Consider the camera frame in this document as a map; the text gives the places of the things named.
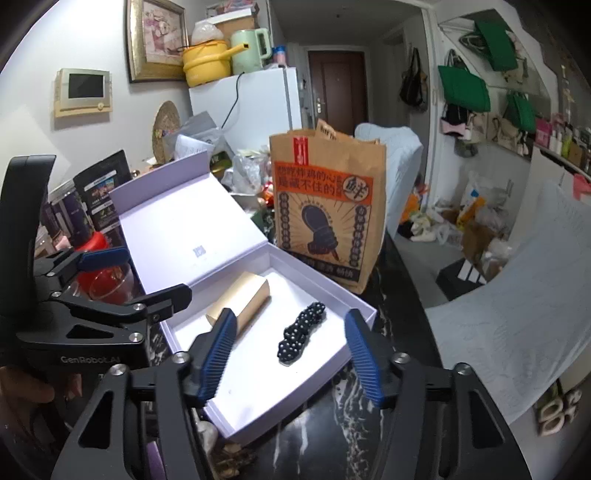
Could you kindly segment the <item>left hand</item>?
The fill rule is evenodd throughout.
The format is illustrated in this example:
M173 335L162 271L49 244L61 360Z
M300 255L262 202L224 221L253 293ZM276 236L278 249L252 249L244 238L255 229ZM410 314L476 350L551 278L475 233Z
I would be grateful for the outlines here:
M1 368L1 432L24 432L37 405L57 396L54 386L8 366Z

